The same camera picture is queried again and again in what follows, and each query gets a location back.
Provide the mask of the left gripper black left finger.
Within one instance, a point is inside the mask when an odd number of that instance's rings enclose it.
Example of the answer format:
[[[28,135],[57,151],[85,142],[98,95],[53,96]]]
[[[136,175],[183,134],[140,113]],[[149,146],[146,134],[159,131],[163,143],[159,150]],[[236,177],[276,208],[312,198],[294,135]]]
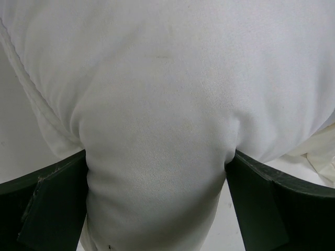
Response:
[[[76,250],[86,217],[85,151],[1,184],[1,250]]]

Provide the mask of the cream pillowcase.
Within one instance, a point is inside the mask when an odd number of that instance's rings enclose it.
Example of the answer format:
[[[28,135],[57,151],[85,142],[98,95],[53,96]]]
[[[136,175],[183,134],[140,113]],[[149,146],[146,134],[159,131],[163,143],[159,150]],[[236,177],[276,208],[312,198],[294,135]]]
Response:
[[[304,181],[334,188],[334,124],[268,164]]]

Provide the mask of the white pillow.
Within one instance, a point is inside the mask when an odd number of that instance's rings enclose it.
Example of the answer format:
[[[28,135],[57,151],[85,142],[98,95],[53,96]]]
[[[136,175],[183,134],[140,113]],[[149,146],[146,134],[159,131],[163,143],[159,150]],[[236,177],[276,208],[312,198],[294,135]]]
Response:
[[[199,250],[236,151],[334,124],[334,1],[1,1],[59,158],[86,151],[85,250]]]

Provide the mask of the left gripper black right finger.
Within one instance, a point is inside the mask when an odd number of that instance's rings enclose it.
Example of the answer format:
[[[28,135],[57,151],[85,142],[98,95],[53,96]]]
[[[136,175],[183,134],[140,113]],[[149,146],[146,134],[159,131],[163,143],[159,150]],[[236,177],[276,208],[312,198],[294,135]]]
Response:
[[[225,167],[246,250],[334,250],[334,189],[236,152]]]

